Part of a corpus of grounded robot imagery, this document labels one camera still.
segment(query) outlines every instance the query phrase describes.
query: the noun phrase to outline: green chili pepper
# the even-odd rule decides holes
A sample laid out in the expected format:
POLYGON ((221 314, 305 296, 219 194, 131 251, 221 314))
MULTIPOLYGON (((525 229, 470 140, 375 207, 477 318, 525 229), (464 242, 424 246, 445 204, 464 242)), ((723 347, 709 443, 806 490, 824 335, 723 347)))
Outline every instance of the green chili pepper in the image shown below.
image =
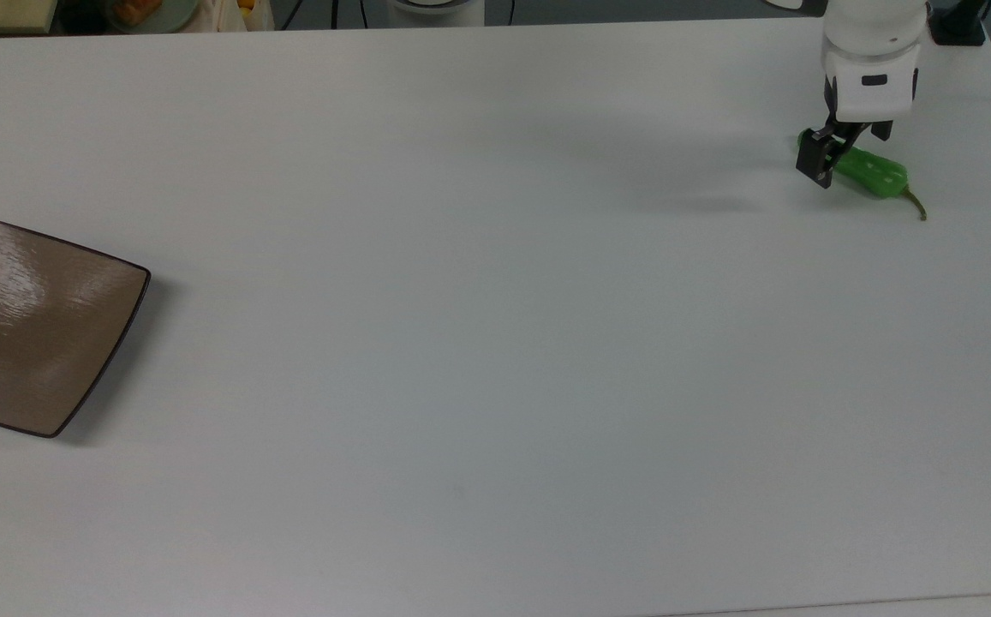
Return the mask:
POLYGON ((839 163, 834 169, 848 178, 856 180, 860 186, 868 189, 872 195, 878 196, 880 199, 896 198, 896 196, 909 199, 922 215, 922 221, 928 219, 925 207, 910 191, 906 168, 901 164, 853 147, 849 149, 849 152, 841 155, 839 163))

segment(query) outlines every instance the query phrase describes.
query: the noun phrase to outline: table surface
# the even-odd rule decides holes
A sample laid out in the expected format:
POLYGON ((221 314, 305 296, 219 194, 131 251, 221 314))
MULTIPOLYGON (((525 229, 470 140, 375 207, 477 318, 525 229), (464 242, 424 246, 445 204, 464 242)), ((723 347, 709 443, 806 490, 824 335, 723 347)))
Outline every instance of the table surface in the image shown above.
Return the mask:
POLYGON ((0 219, 152 269, 0 428, 0 614, 991 593, 991 47, 792 169, 814 20, 0 40, 0 219))

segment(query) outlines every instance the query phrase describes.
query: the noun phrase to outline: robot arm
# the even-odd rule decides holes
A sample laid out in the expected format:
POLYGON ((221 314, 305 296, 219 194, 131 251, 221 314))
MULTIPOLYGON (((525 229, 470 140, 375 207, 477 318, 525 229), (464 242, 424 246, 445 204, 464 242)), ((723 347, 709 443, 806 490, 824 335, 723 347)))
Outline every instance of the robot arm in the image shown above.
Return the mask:
POLYGON ((766 0, 823 17, 823 68, 829 116, 800 143, 797 168, 822 187, 857 137, 871 128, 882 140, 910 113, 917 58, 928 11, 925 0, 766 0))

